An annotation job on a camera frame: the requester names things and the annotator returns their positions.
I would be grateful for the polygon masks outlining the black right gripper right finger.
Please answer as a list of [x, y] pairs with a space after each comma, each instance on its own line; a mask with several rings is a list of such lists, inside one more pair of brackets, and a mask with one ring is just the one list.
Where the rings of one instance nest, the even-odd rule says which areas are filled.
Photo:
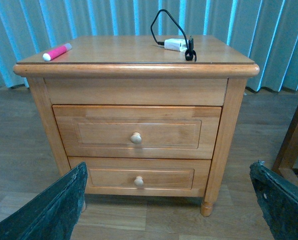
[[250, 165], [250, 178], [274, 239], [298, 240], [298, 187], [262, 161]]

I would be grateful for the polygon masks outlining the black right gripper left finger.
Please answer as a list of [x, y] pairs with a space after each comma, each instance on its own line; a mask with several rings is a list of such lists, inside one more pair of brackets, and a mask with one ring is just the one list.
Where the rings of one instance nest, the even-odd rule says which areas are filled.
[[87, 168], [70, 172], [0, 222], [0, 240], [68, 240], [85, 203]]

